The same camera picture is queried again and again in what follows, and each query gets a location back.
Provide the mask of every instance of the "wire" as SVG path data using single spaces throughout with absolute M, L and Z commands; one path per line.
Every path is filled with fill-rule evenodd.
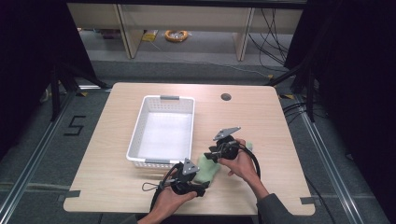
M 278 49 L 279 49 L 279 50 L 282 50 L 282 48 L 283 48 L 285 51 L 287 51 L 288 49 L 287 49 L 286 47 L 284 47 L 282 44 L 280 44 L 280 43 L 279 43 L 279 40 L 278 40 L 278 38 L 277 38 L 276 22 L 275 22 L 276 9 L 273 8 L 272 12 L 273 12 L 273 15 L 272 15 L 272 21 L 271 21 L 271 25 L 270 25 L 270 24 L 268 23 L 267 18 L 265 17 L 264 11 L 263 11 L 263 9 L 262 9 L 262 16 L 264 17 L 265 23 L 267 24 L 267 27 L 268 27 L 268 34 L 271 34 L 271 36 L 273 37 L 273 39 L 274 39 L 275 42 L 277 43 Z
M 267 36 L 264 37 L 262 34 L 260 34 L 260 36 L 262 37 L 262 39 L 263 39 L 269 46 L 271 46 L 271 48 L 273 48 L 273 49 L 278 49 L 278 47 L 274 46 L 273 44 L 271 44 L 270 42 L 267 41 L 268 35 L 269 35 L 269 34 L 267 34 Z M 285 53 L 288 52 L 286 49 L 280 49 L 280 50 L 282 50 L 282 51 L 285 52 Z
M 304 111 L 296 111 L 296 112 L 293 112 L 291 114 L 285 115 L 285 118 L 290 117 L 291 115 L 295 115 L 295 114 L 299 114 L 300 115 L 300 114 L 302 114 L 304 112 L 306 112 L 306 110 L 304 110 Z
M 160 49 L 158 46 L 156 46 L 152 41 L 150 41 L 150 43 L 151 43 L 152 46 L 154 46 L 154 48 L 158 49 L 161 52 L 164 52 L 162 49 Z M 195 61 L 190 61 L 190 60 L 185 60 L 185 59 L 172 58 L 172 57 L 169 57 L 167 55 L 165 55 L 165 57 L 169 58 L 171 60 L 177 60 L 177 61 L 182 61 L 182 62 L 187 62 L 187 63 L 203 63 L 203 64 L 207 63 L 207 64 L 214 64 L 214 65 L 222 66 L 222 67 L 230 67 L 232 69 L 235 69 L 235 70 L 238 70 L 238 71 L 242 71 L 242 72 L 256 73 L 256 74 L 259 74 L 260 76 L 263 76 L 263 77 L 266 77 L 266 78 L 269 79 L 269 77 L 267 75 L 265 75 L 263 73 L 260 73 L 258 71 L 241 69 L 241 68 L 237 68 L 237 67 L 234 67 L 234 66 L 228 65 L 228 64 L 219 64 L 219 63 L 210 63 L 210 62 L 195 62 Z
M 283 65 L 283 61 L 281 61 L 280 59 L 278 59 L 274 54 L 270 53 L 269 51 L 267 51 L 266 49 L 263 48 L 263 45 L 265 44 L 265 40 L 264 42 L 262 42 L 261 45 L 259 45 L 251 36 L 251 34 L 248 34 L 248 36 L 250 37 L 251 41 L 253 42 L 253 44 L 256 46 L 256 48 L 260 51 L 259 53 L 264 53 L 266 54 L 268 57 L 270 57 L 271 59 L 273 59 L 274 61 L 276 61 L 277 63 L 280 63 L 281 65 Z
M 317 190 L 317 188 L 315 188 L 314 184 L 311 182 L 311 180 L 309 180 L 308 176 L 304 175 L 306 182 L 308 182 L 308 184 L 312 187 L 312 189 L 315 191 L 315 193 L 318 195 L 320 201 L 323 203 L 327 213 L 329 214 L 330 219 L 332 220 L 332 223 L 335 224 L 335 219 L 334 216 L 332 215 L 332 213 L 330 212 L 329 207 L 327 206 L 327 204 L 325 203 L 325 201 L 323 200 L 322 196 L 320 195 L 319 191 Z
M 320 115 L 320 114 L 317 114 L 317 113 L 314 113 L 314 115 L 316 115 L 316 116 L 318 116 L 320 118 L 323 118 L 323 119 L 328 119 L 329 118 L 329 115 L 327 113 L 324 116 Z
M 285 108 L 283 108 L 283 113 L 286 114 L 289 111 L 291 111 L 292 109 L 298 108 L 300 106 L 306 105 L 306 103 L 297 103 L 297 104 L 293 104 L 293 105 L 288 105 Z
M 259 49 L 259 62 L 260 62 L 260 64 L 262 65 L 262 67 L 263 68 L 266 68 L 266 69 L 268 69 L 268 70 L 272 70 L 272 71 L 277 71 L 277 72 L 287 72 L 287 71 L 284 71 L 284 70 L 278 70 L 278 69 L 275 69 L 275 68 L 270 68 L 270 67 L 268 67 L 268 66 L 265 66 L 263 63 L 262 63 L 262 47 L 259 47 L 259 46 L 257 46 L 257 48 Z
M 151 186 L 154 186 L 153 188 L 151 188 L 151 189 L 145 189 L 145 185 L 151 185 Z M 152 183 L 149 183 L 149 182 L 145 182 L 143 185 L 142 185 L 142 190 L 143 191 L 150 191 L 150 190 L 152 190 L 152 189 L 156 189 L 156 188 L 158 188 L 160 185 L 156 185 L 156 184 L 152 184 Z
M 101 223 L 102 223 L 102 218 L 103 218 L 103 213 L 101 213 L 101 214 L 99 215 L 98 224 L 101 224 Z
M 247 149 L 245 146 L 242 148 L 242 150 L 244 150 L 244 152 L 246 152 L 249 155 L 249 157 L 253 160 L 254 166 L 256 167 L 257 176 L 259 178 L 262 178 L 262 171 L 260 170 L 259 161 L 257 161 L 256 156 L 249 149 Z
M 295 112 L 297 115 L 294 116 L 294 118 L 292 118 L 292 119 L 288 122 L 288 125 L 290 125 L 295 119 L 297 119 L 297 117 L 299 117 L 300 115 L 302 115 L 302 114 L 305 113 L 305 112 L 306 112 L 306 110 L 305 110 L 305 111 L 298 111 L 298 112 Z
M 160 185 L 158 186 L 160 189 L 164 189 L 166 180 L 169 178 L 169 176 L 172 174 L 172 172 L 173 172 L 176 168 L 177 168 L 177 169 L 180 168 L 180 163 L 175 164 L 175 165 L 168 171 L 168 174 L 166 174 L 166 176 L 163 178 L 163 181 L 162 181 L 162 182 L 160 183 Z

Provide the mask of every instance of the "wooden table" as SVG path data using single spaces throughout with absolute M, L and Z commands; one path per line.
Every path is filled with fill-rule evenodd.
M 230 101 L 220 96 L 229 93 Z M 80 195 L 67 198 L 69 212 L 147 213 L 154 191 L 143 191 L 145 182 L 158 184 L 164 170 L 135 168 L 126 160 L 139 109 L 146 95 L 179 95 L 195 99 L 191 160 L 197 163 L 220 129 L 240 126 L 233 137 L 253 144 L 262 168 L 262 182 L 276 193 L 294 215 L 309 216 L 313 204 L 276 91 L 272 87 L 117 83 L 110 93 L 91 142 L 70 190 Z M 184 215 L 256 215 L 256 198 L 237 176 L 221 167 L 205 196 L 181 206 Z

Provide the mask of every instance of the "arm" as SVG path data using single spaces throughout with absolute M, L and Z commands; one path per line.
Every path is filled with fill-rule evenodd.
M 244 146 L 246 145 L 243 139 L 235 140 Z M 228 175 L 237 175 L 247 182 L 257 198 L 257 207 L 262 214 L 264 223 L 297 223 L 296 218 L 286 209 L 276 195 L 269 194 L 257 176 L 253 162 L 246 152 L 239 149 L 238 155 L 234 160 L 219 159 L 219 163 L 230 168 L 231 171 Z
M 195 191 L 183 195 L 175 194 L 170 187 L 166 187 L 157 198 L 154 207 L 145 217 L 137 221 L 135 215 L 128 217 L 121 224 L 159 224 L 172 216 L 185 202 L 195 198 Z

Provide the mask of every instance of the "yellow object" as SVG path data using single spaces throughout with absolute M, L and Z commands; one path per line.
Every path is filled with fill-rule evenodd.
M 157 36 L 158 30 L 147 30 L 143 36 L 142 36 L 142 40 L 143 41 L 154 41 L 155 40 L 155 36 Z
M 171 31 L 168 30 L 165 32 L 165 39 L 171 42 L 182 42 L 189 37 L 189 33 L 187 31 Z
M 293 94 L 280 94 L 278 95 L 279 99 L 290 99 L 294 100 L 294 95 Z

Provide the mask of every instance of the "white plastic basket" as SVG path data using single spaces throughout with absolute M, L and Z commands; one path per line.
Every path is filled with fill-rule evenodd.
M 163 169 L 190 159 L 194 108 L 191 97 L 145 96 L 126 158 L 136 167 Z

